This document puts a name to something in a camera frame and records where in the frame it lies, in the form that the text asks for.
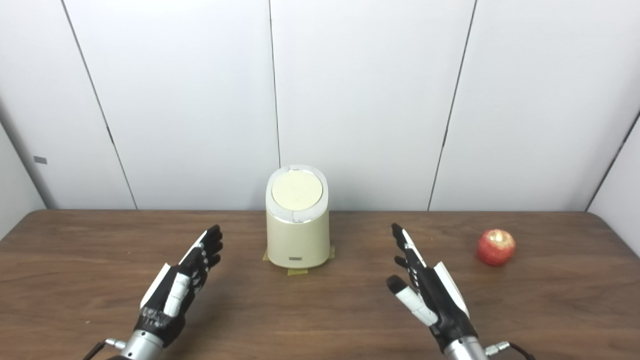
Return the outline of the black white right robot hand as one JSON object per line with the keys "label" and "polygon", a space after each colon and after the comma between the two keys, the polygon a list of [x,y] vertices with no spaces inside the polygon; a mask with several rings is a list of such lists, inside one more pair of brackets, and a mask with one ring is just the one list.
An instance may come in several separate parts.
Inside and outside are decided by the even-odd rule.
{"label": "black white right robot hand", "polygon": [[[391,224],[397,247],[403,256],[395,256],[394,262],[409,276],[410,283],[398,275],[389,276],[385,283],[397,300],[430,330],[441,353],[449,359],[455,349],[468,348],[466,356],[476,360],[484,358],[477,330],[470,321],[460,292],[442,263],[430,266],[425,262],[409,233],[400,224]],[[470,350],[475,347],[477,355]]]}

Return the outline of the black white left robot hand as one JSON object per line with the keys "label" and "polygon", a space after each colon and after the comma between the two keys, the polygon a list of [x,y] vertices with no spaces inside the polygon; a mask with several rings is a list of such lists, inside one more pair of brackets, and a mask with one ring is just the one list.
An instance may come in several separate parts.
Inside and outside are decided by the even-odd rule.
{"label": "black white left robot hand", "polygon": [[209,271],[221,260],[223,233],[215,224],[204,231],[178,264],[165,264],[142,297],[136,331],[170,346],[186,325],[186,312],[201,291]]}

